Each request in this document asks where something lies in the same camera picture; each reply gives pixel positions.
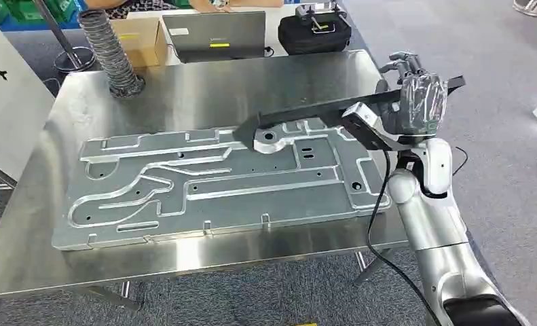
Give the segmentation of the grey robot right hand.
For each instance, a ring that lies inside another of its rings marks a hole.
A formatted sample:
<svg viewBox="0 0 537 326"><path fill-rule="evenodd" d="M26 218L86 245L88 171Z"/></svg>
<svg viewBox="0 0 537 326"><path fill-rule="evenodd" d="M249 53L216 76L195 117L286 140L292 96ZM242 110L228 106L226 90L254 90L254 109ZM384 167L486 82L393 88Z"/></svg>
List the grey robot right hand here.
<svg viewBox="0 0 537 326"><path fill-rule="evenodd" d="M397 71L400 88L366 96L341 115L342 126L369 150L406 151L436 135L445 115L448 81L419 56L395 52L380 73Z"/></svg>

